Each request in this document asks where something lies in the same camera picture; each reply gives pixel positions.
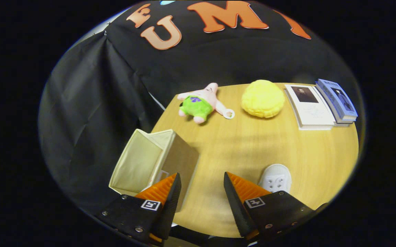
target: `letter m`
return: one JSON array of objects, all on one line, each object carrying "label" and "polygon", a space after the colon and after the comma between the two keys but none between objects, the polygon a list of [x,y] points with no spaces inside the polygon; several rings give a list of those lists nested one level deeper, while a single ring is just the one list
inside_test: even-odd
[{"label": "letter m", "polygon": [[188,10],[196,11],[205,24],[204,32],[213,33],[225,29],[224,25],[216,22],[215,19],[224,22],[231,28],[237,27],[237,17],[240,16],[240,25],[245,28],[267,29],[268,25],[263,23],[256,13],[251,9],[250,4],[244,1],[227,1],[225,9],[214,4],[201,2],[187,7]]}]

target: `plush toy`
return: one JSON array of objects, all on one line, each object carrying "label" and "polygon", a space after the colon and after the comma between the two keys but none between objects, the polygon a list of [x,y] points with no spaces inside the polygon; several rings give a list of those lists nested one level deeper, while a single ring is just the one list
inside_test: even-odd
[{"label": "plush toy", "polygon": [[193,120],[200,124],[207,120],[207,116],[216,109],[226,119],[234,117],[234,111],[227,109],[217,98],[217,83],[210,83],[205,89],[178,94],[179,100],[184,100],[179,107],[178,114],[181,117],[192,115]]},{"label": "plush toy", "polygon": [[256,80],[245,89],[240,106],[253,116],[269,118],[281,111],[284,102],[284,93],[276,84]]}]

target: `green shorts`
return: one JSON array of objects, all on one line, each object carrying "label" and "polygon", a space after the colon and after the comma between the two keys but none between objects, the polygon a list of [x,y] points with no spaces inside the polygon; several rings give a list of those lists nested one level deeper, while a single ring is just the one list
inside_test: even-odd
[{"label": "green shorts", "polygon": [[198,96],[188,96],[179,107],[186,115],[202,117],[207,120],[207,115],[213,111],[213,107],[203,98]]}]

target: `orange letter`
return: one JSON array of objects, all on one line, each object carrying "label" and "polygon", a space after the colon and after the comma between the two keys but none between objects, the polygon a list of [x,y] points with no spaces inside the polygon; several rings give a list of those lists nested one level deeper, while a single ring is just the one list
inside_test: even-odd
[{"label": "orange letter", "polygon": [[136,10],[134,13],[128,16],[126,20],[133,21],[135,23],[136,28],[140,27],[145,21],[149,19],[149,17],[151,17],[149,14],[144,15],[151,11],[150,9],[146,8],[149,5],[150,3],[141,6],[138,10]]},{"label": "orange letter", "polygon": [[309,36],[309,34],[307,34],[307,33],[303,30],[303,28],[301,28],[301,26],[300,26],[297,22],[295,22],[295,20],[292,20],[291,18],[289,18],[289,17],[287,17],[286,15],[280,13],[279,11],[276,11],[276,10],[274,10],[274,11],[277,12],[277,13],[279,13],[279,14],[289,23],[289,25],[291,26],[291,31],[292,31],[294,34],[296,34],[296,35],[298,35],[298,36],[301,36],[301,37],[303,37],[303,38],[306,38],[306,39],[311,39],[311,37]]},{"label": "orange letter", "polygon": [[144,30],[140,36],[146,38],[154,48],[159,50],[169,49],[179,43],[181,40],[181,32],[178,30],[175,24],[173,24],[171,15],[159,20],[157,25],[163,25],[166,30],[169,31],[171,34],[171,38],[169,40],[164,41],[160,39],[160,37],[154,32],[155,27],[153,26]]},{"label": "orange letter", "polygon": [[218,24],[215,18],[224,22],[231,28],[237,27],[237,17],[240,16],[240,25],[245,28],[267,29],[268,25],[263,23],[251,9],[250,4],[244,1],[227,1],[226,9],[214,4],[201,2],[187,7],[188,10],[196,11],[205,24],[204,32],[213,33],[225,29],[224,25]]}]

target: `blue book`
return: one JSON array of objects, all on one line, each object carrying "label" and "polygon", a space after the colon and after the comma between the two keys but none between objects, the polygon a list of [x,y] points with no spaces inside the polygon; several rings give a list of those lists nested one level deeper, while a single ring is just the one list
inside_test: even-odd
[{"label": "blue book", "polygon": [[355,121],[358,114],[347,96],[346,92],[339,86],[338,83],[333,81],[318,79],[316,82],[320,90],[323,91],[333,107],[338,113],[339,119],[344,121]]}]

